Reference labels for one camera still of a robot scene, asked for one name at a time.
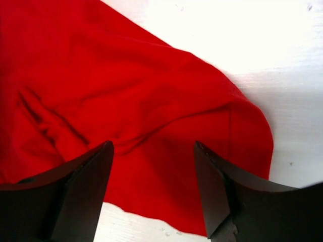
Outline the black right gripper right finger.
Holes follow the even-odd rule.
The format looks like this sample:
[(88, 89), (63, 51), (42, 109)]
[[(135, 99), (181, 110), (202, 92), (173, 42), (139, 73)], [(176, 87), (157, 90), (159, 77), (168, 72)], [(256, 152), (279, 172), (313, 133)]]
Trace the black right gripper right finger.
[(322, 183), (294, 188), (255, 176), (201, 142), (194, 162), (211, 241), (322, 241)]

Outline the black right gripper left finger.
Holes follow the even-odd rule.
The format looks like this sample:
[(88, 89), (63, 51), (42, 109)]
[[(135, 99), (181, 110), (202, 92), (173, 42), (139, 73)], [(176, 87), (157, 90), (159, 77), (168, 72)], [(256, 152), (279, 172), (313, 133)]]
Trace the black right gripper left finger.
[(58, 167), (1, 185), (1, 241), (93, 241), (114, 156), (104, 142)]

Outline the red t shirt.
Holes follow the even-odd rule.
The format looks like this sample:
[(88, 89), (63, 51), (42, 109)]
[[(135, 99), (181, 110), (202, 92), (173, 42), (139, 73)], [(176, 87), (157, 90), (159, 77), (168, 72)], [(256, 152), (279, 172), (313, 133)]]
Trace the red t shirt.
[(193, 146), (268, 178), (263, 113), (102, 1), (1, 1), (1, 183), (115, 148), (105, 201), (205, 235)]

